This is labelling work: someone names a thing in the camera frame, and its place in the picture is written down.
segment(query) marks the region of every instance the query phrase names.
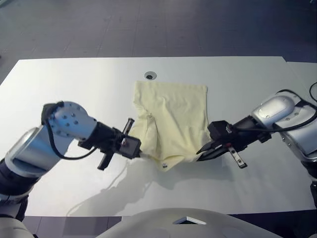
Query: yellow cloth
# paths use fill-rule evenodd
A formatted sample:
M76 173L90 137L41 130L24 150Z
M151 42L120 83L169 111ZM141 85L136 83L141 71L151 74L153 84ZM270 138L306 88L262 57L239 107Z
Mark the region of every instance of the yellow cloth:
M196 152L210 141L206 100L206 86L135 83L138 119L130 135L141 140L143 154L154 159L160 170L196 161Z

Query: cable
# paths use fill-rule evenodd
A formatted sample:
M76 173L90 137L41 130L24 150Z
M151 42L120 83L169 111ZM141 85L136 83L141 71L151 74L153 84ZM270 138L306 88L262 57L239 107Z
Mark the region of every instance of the cable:
M236 129L237 131L262 131L262 132L272 132L272 133L274 133L274 132L283 132L283 131L290 131L290 130L299 129L299 128L303 127L303 126L308 125L309 123L311 123L312 121L314 121L317 118L317 107L315 105L313 105L310 102L305 101L298 94L296 94L295 92L293 92L291 90L283 89L283 90L278 91L278 93L279 92L290 92L290 93L295 94L296 96L298 96L301 99L301 101L298 104L301 104L302 106L308 105L308 106L311 106L313 109L315 109L314 115L311 118L309 118L308 120L306 120L305 122L302 122L302 123L300 123L298 125L286 127L286 128L277 128L277 129L250 128L250 129L244 129L244 128L234 127L234 129Z
M313 94L312 94L312 89L313 89L314 85L317 85L317 82L316 82L316 83L313 83L313 84L311 85L311 87L309 88L309 95L311 96L311 98L312 98L315 102L317 102L317 99L314 98L314 97L313 97Z
M54 153L59 156L61 159L65 159L65 160L80 160L80 159L83 159L89 155L91 155L92 153L95 152L95 150L97 150L97 147L93 148L91 151L89 151L87 154L83 155L83 156L80 156L80 157L66 157L66 156L63 156L59 151L58 149L56 148L55 146L55 142L54 142L54 135L53 135L53 131L52 131L52 128L51 128L51 125L49 123L49 120L46 119L45 120L45 125L48 129L48 133L49 133L49 140L50 140L50 144L51 144L51 148L53 149Z

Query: white table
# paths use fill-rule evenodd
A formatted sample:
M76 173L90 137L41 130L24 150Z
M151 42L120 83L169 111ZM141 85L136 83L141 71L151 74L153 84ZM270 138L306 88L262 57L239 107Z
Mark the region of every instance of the white table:
M133 85L145 80L147 71L158 74L156 81L207 85L209 121L234 123L283 88L307 94L280 57L20 60L0 86L1 156L40 123L42 106L49 102L75 101L91 116L123 129L128 117L136 118ZM68 155L85 152L74 143ZM129 216L166 207L227 214L314 209L307 172L278 134L240 155L249 165L245 169L224 155L167 173L152 161L118 155L102 172L99 152L61 161L36 184L26 215Z

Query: floor tile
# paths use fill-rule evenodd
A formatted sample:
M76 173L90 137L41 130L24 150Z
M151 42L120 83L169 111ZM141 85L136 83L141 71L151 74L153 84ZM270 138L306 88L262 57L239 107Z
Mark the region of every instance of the floor tile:
M41 219L42 217L26 216L23 220L23 224L29 230L30 233L36 234L36 232L38 231Z
M167 38L165 30L137 30L135 35L135 47L166 47Z
M168 47L169 57L203 56L201 47Z
M107 230L108 217L67 217L64 236L98 236Z
M145 48L135 47L133 50L134 57L167 57L167 47Z
M115 15L111 18L108 28L118 30L135 30L137 26L137 16Z
M52 59L52 58L62 58L64 55L64 48L57 49L37 49L32 52L31 57L33 59Z
M132 48L135 30L108 29L105 33L102 48Z
M67 48L63 58L86 58L96 57L98 48Z
M38 237L61 238L63 236L66 217L42 217L37 232Z
M121 217L109 217L107 229L110 229L111 227L118 224L119 222L121 222Z
M195 29L173 29L167 31L168 47L199 47L198 35Z
M97 57L132 57L132 47L107 47L100 48Z

